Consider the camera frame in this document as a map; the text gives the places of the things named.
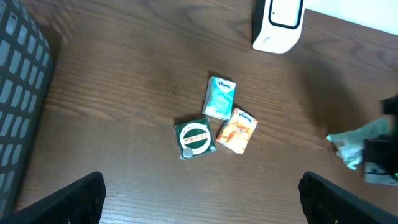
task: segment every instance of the wooden table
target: wooden table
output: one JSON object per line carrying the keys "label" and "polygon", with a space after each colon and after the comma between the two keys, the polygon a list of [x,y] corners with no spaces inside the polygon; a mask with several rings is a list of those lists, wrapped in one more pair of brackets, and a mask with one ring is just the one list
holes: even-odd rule
{"label": "wooden table", "polygon": [[[23,2],[62,48],[17,209],[98,170],[102,223],[306,223],[312,170],[398,215],[397,189],[365,184],[325,141],[397,93],[396,36],[306,10],[277,55],[251,47],[250,0]],[[201,113],[214,74],[259,125],[243,155],[217,144],[183,161],[173,126]]]}

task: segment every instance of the black object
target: black object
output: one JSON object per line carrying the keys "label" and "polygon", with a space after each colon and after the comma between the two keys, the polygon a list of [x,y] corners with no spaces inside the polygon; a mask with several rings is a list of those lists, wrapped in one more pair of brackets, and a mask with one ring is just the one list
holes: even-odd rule
{"label": "black object", "polygon": [[36,24],[19,0],[0,0],[0,218],[12,213],[53,71]]}
{"label": "black object", "polygon": [[374,184],[398,185],[398,95],[381,101],[382,113],[394,116],[391,135],[365,141],[364,180]]}
{"label": "black object", "polygon": [[398,223],[398,217],[313,172],[304,173],[298,189],[308,224]]}
{"label": "black object", "polygon": [[64,187],[0,224],[98,224],[106,195],[100,172]]}

